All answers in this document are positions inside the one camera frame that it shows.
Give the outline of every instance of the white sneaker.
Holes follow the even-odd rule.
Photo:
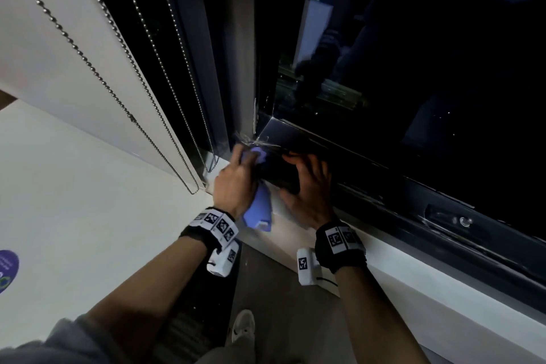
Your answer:
[[[256,330],[256,323],[254,321],[254,314],[249,309],[243,309],[237,314],[237,318],[233,323],[233,329],[231,331],[231,342],[234,343],[239,337],[248,337],[254,342],[254,331]]]

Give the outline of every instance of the black wrist strap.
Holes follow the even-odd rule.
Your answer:
[[[229,213],[208,207],[189,223],[180,237],[188,236],[201,241],[211,254],[214,249],[221,251],[226,248],[238,233],[235,221]]]
[[[366,250],[357,233],[340,220],[317,230],[315,254],[318,263],[336,273],[343,266],[366,267]]]

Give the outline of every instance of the purple sticker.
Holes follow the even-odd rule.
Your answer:
[[[0,293],[15,279],[19,270],[19,258],[11,250],[0,250]]]

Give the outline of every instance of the sleeve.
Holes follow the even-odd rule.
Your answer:
[[[0,350],[0,364],[130,364],[112,336],[86,315],[62,319],[47,339]]]

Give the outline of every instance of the metal bead chain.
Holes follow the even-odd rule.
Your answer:
[[[131,66],[133,67],[134,72],[136,73],[136,76],[138,77],[140,83],[144,87],[144,90],[146,91],[148,99],[151,101],[152,105],[154,106],[154,109],[156,110],[157,115],[161,119],[163,127],[167,130],[167,134],[169,135],[171,141],[173,142],[173,144],[174,144],[174,146],[176,148],[176,151],[180,155],[180,158],[182,159],[184,165],[186,166],[187,170],[189,171],[190,175],[192,176],[193,181],[195,182],[197,187],[199,187],[199,183],[197,182],[197,180],[193,176],[193,173],[189,169],[188,163],[186,162],[186,159],[182,155],[182,152],[180,151],[180,148],[178,147],[178,144],[176,143],[176,141],[175,141],[175,139],[173,137],[173,134],[172,134],[171,130],[169,129],[169,126],[167,125],[165,119],[163,118],[163,115],[160,112],[159,107],[157,106],[157,104],[156,104],[156,102],[154,100],[154,96],[152,95],[152,93],[150,92],[150,89],[146,85],[146,82],[144,81],[144,78],[142,77],[142,74],[140,73],[140,70],[139,70],[139,68],[138,68],[138,66],[137,66],[137,64],[136,64],[136,62],[135,62],[135,60],[134,60],[134,58],[133,58],[133,56],[131,54],[131,51],[129,50],[129,48],[127,47],[127,44],[123,40],[123,37],[121,36],[121,33],[119,32],[119,29],[116,26],[116,23],[113,21],[113,18],[111,16],[110,12],[108,11],[108,8],[106,7],[106,4],[104,3],[104,0],[97,0],[97,2],[99,3],[100,8],[103,10],[104,15],[106,16],[106,19],[108,20],[108,23],[110,24],[110,26],[112,28],[113,34],[116,36],[117,40],[119,41],[119,44],[120,44],[121,48],[125,52],[129,63],[131,64]]]
[[[163,153],[160,151],[160,149],[156,146],[156,144],[154,143],[154,141],[149,137],[149,135],[147,134],[146,131],[144,131],[144,129],[140,126],[140,124],[138,123],[137,119],[133,116],[133,114],[131,114],[131,112],[129,112],[129,110],[127,109],[127,107],[125,106],[125,104],[123,104],[123,102],[121,102],[121,100],[117,97],[117,95],[114,93],[114,91],[112,90],[112,88],[110,87],[110,85],[108,85],[108,83],[104,80],[104,78],[102,78],[100,76],[100,74],[97,72],[97,70],[95,69],[95,67],[93,66],[93,64],[91,64],[91,62],[88,61],[88,59],[84,56],[84,53],[79,49],[78,45],[76,45],[74,43],[74,40],[70,37],[70,35],[68,34],[68,32],[66,32],[64,30],[64,28],[61,26],[61,24],[57,21],[57,18],[55,18],[53,15],[51,15],[51,11],[45,7],[45,4],[42,0],[35,0],[36,1],[36,4],[38,6],[40,6],[42,8],[42,12],[44,14],[46,14],[48,17],[49,17],[49,20],[55,24],[55,28],[58,29],[58,31],[61,33],[62,36],[65,37],[66,41],[72,46],[72,49],[76,51],[76,53],[81,57],[81,59],[85,62],[85,64],[88,66],[88,68],[91,70],[91,72],[93,72],[93,75],[95,75],[97,77],[97,79],[100,81],[100,83],[102,85],[104,85],[104,87],[106,88],[106,90],[112,95],[113,99],[117,102],[117,104],[122,108],[123,111],[125,111],[127,117],[131,120],[131,122],[133,122],[136,127],[139,129],[139,131],[146,137],[146,139],[150,142],[150,144],[155,148],[156,152],[163,158],[163,160],[167,163],[167,165],[173,170],[173,172],[176,174],[176,176],[178,177],[178,179],[184,184],[184,186],[186,187],[186,189],[188,190],[188,192],[190,194],[195,194],[199,191],[199,184],[197,183],[197,181],[195,181],[195,184],[197,185],[197,190],[192,192],[189,188],[188,188],[188,185],[186,184],[186,182],[182,179],[182,177],[180,176],[180,174],[178,174],[178,172],[174,169],[174,167],[172,166],[172,164],[167,160],[167,158],[163,155]]]
[[[208,170],[207,167],[206,167],[206,163],[205,163],[205,160],[203,159],[203,157],[201,155],[201,152],[199,151],[199,147],[197,146],[197,141],[195,141],[195,137],[193,136],[192,129],[189,127],[189,122],[186,119],[186,115],[182,111],[182,106],[180,105],[180,101],[178,100],[178,96],[176,95],[176,92],[174,91],[174,88],[173,88],[173,85],[171,84],[169,76],[167,75],[167,70],[165,69],[165,67],[163,65],[163,61],[161,61],[160,54],[157,51],[156,44],[154,42],[154,39],[152,38],[152,34],[150,33],[150,31],[148,29],[148,26],[146,25],[146,21],[144,21],[144,17],[142,15],[142,12],[140,12],[140,7],[138,6],[137,0],[132,0],[132,1],[133,1],[133,5],[134,5],[134,7],[136,9],[136,13],[138,14],[138,17],[140,19],[140,22],[142,23],[142,26],[144,27],[144,31],[146,32],[146,35],[147,35],[148,39],[150,40],[150,43],[152,44],[152,49],[154,50],[154,53],[156,54],[157,61],[159,62],[160,67],[161,67],[161,71],[163,71],[163,75],[165,75],[165,79],[167,80],[167,85],[169,86],[171,92],[173,93],[173,97],[174,97],[174,100],[176,102],[176,105],[178,106],[180,114],[181,114],[182,118],[184,119],[184,123],[186,124],[186,127],[188,128],[189,135],[191,136],[193,144],[195,145],[197,153],[199,154],[199,158],[201,159],[201,162],[202,162],[203,166],[205,167],[205,169],[208,172],[210,172],[210,170]]]
[[[208,132],[208,126],[207,126],[207,123],[206,123],[206,120],[205,120],[205,114],[204,114],[203,108],[201,106],[201,100],[199,99],[199,95],[197,93],[197,85],[195,84],[195,77],[193,75],[193,69],[192,69],[191,64],[189,63],[189,55],[186,54],[186,48],[184,47],[184,43],[182,42],[182,36],[181,36],[180,29],[178,28],[178,24],[177,24],[175,16],[174,16],[173,7],[171,5],[170,0],[166,0],[166,1],[167,1],[167,5],[169,6],[169,12],[171,14],[171,17],[173,18],[173,24],[174,24],[174,28],[176,30],[176,36],[178,36],[178,42],[180,43],[180,49],[182,50],[182,55],[184,56],[184,61],[186,62],[186,68],[188,69],[189,78],[190,78],[190,80],[192,82],[192,86],[193,86],[193,92],[195,93],[195,98],[197,99],[197,104],[199,105],[199,111],[201,112],[201,118],[203,119],[203,124],[205,124],[205,130],[206,130],[206,135],[207,135],[207,138],[208,138],[208,144],[210,145],[210,148],[212,150],[212,159],[213,159],[212,164],[214,163],[214,165],[212,165],[210,169],[207,169],[207,171],[210,173],[216,167],[216,164],[218,163],[218,160],[220,159],[220,157],[215,156],[214,148],[212,147],[212,140],[210,139],[210,134]]]

